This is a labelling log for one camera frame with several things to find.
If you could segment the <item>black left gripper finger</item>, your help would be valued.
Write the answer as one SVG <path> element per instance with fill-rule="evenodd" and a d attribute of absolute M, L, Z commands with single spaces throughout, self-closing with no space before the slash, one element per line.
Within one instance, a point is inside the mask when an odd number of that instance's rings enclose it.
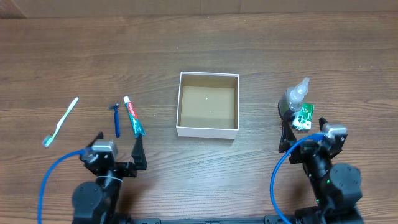
<path fill-rule="evenodd" d="M 135 145 L 132 149 L 132 158 L 134 159 L 134 165 L 136 170 L 146 170 L 147 160 L 144 152 L 143 138 L 139 136 L 136 139 Z"/>
<path fill-rule="evenodd" d="M 96 137 L 94 138 L 94 140 L 92 140 L 92 141 L 87 145 L 87 147 L 91 147 L 97 140 L 103 139 L 103 138 L 104 138 L 103 132 L 99 132 L 99 133 L 96 135 Z"/>

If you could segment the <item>green Dettol soap pack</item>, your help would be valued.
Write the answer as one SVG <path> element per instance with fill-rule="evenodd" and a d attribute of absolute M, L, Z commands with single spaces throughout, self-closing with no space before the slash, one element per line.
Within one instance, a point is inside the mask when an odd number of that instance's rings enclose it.
<path fill-rule="evenodd" d="M 291 127 L 297 131 L 309 131 L 312 127 L 312 116 L 315 105 L 303 103 L 302 109 L 295 113 L 295 118 L 291 123 Z"/>

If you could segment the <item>clear foam pump bottle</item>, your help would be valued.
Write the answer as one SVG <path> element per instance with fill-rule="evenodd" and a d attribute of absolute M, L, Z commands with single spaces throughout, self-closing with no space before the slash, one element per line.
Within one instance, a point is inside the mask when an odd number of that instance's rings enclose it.
<path fill-rule="evenodd" d="M 283 121 L 292 121 L 295 113 L 302 109 L 305 96 L 308 93 L 310 79 L 305 77 L 297 86 L 289 87 L 278 102 L 278 111 Z"/>

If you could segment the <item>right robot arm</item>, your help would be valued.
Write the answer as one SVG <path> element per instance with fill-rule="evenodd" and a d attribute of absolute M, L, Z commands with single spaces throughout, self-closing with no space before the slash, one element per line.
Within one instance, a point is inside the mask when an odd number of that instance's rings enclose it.
<path fill-rule="evenodd" d="M 288 122 L 282 123 L 279 152 L 283 153 L 271 175 L 270 197 L 278 214 L 277 223 L 363 223 L 357 208 L 362 198 L 361 172 L 346 164 L 333 164 L 332 159 L 343 149 L 348 137 L 346 126 L 331 124 L 319 119 L 320 132 L 296 139 Z M 291 164 L 301 164 L 309 178 L 317 205 L 301 208 L 293 215 L 284 215 L 274 196 L 276 173 L 288 159 Z"/>

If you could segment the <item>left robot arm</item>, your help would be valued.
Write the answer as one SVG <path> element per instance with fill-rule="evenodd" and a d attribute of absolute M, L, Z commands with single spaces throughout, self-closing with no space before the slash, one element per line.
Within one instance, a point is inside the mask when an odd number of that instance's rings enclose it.
<path fill-rule="evenodd" d="M 83 149 L 79 159 L 96 176 L 96 180 L 80 184 L 73 192 L 73 223 L 133 223 L 129 215 L 116 211 L 124 178 L 134 178 L 139 170 L 147 169 L 143 139 L 140 134 L 132 149 L 132 162 L 118 162 L 118 149 L 113 141 L 103 139 L 103 133 Z"/>

